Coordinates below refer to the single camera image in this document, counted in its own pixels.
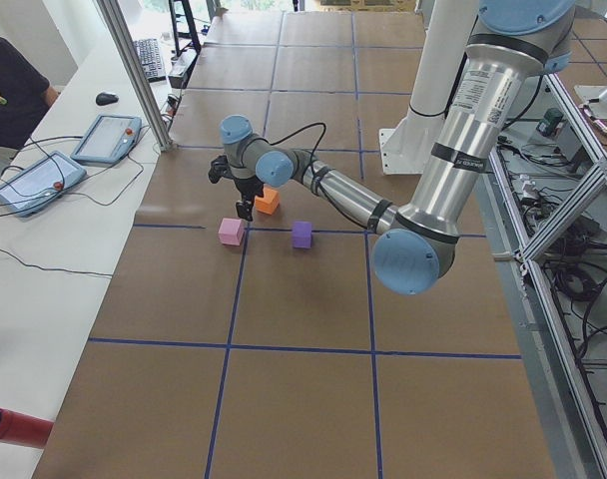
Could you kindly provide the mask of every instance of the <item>computer mouse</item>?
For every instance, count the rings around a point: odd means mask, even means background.
[[[117,103],[120,97],[115,93],[111,92],[101,92],[95,97],[95,103],[97,103],[100,107],[104,105],[110,105],[111,103]]]

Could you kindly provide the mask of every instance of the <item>keyboard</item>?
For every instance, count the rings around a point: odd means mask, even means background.
[[[137,55],[140,57],[140,63],[144,69],[144,75],[149,82],[159,82],[166,80],[166,68],[164,67],[164,58],[160,51],[160,44],[156,38],[145,38],[142,40],[133,40],[133,46]]]

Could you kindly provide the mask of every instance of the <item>foam block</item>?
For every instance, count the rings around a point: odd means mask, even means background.
[[[264,197],[255,197],[255,208],[258,212],[272,215],[280,205],[280,192],[264,186]]]
[[[242,220],[233,218],[224,218],[220,224],[218,232],[221,244],[231,244],[239,246],[244,237],[244,225]]]
[[[293,223],[293,247],[312,247],[312,223]]]

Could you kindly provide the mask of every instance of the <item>red cylinder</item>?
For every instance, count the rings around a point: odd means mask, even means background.
[[[44,449],[53,423],[0,408],[0,442]]]

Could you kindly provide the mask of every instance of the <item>dark shirt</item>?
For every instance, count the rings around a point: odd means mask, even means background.
[[[48,107],[42,94],[49,82],[13,47],[0,38],[0,147],[20,149]]]

